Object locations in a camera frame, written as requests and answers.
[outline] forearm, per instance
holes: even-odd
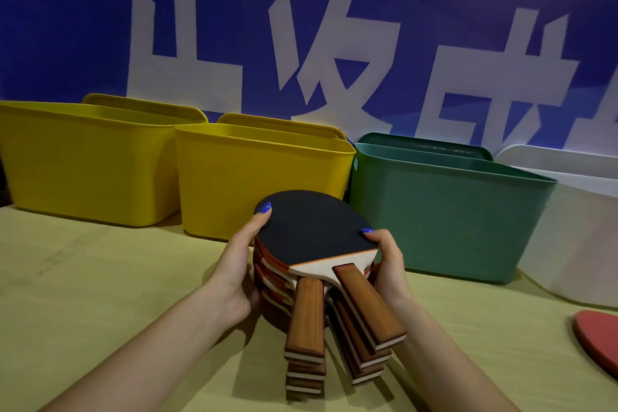
[[[395,353],[433,412],[519,410],[416,301],[396,312],[408,335]]]
[[[67,389],[42,412],[154,410],[227,326],[206,284]]]

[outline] left hand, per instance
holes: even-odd
[[[258,306],[259,292],[249,274],[249,244],[266,224],[271,213],[272,209],[268,205],[267,212],[256,213],[230,238],[207,282],[218,293],[221,322],[225,329],[243,321]]]

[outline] hand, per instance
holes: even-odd
[[[259,292],[249,274],[249,244],[271,213],[269,202],[230,238],[206,283],[217,291],[225,330],[243,321],[259,303]]]
[[[404,255],[395,239],[387,229],[375,229],[364,235],[368,240],[377,243],[382,251],[382,263],[375,283],[376,291],[394,311],[402,305],[408,306],[413,301],[413,296],[406,277]]]

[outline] green plastic bin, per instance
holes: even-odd
[[[510,282],[556,181],[467,156],[480,147],[380,136],[355,144],[350,204],[390,230],[406,268]]]

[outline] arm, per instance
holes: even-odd
[[[376,290],[408,332],[406,340],[394,351],[431,410],[519,411],[414,299],[406,278],[403,255],[390,232],[379,229],[365,236],[378,243],[382,250]]]
[[[270,217],[257,213],[230,239],[209,280],[41,409],[156,409],[198,358],[258,303],[247,276],[248,245]]]

